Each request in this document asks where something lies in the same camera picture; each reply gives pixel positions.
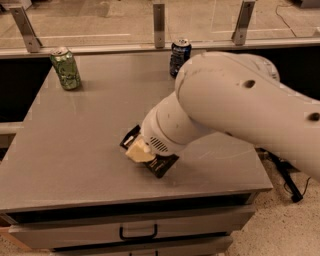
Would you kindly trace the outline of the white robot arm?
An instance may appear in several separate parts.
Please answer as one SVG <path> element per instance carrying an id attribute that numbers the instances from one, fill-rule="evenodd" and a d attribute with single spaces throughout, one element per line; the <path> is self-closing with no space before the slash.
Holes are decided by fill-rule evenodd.
<path id="1" fill-rule="evenodd" d="M 320 181 L 320 102 L 280 82 L 268 59 L 206 52 L 186 61 L 174 91 L 126 140 L 135 162 L 171 156 L 214 132 L 259 146 Z"/>

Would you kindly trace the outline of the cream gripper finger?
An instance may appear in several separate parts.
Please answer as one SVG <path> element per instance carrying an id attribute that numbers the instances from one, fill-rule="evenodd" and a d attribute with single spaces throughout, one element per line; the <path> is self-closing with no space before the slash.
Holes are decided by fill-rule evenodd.
<path id="1" fill-rule="evenodd" d="M 149 162 L 156 158 L 156 155 L 151 152 L 151 148 L 141 137 L 138 137 L 129 146 L 126 156 L 136 163 Z"/>

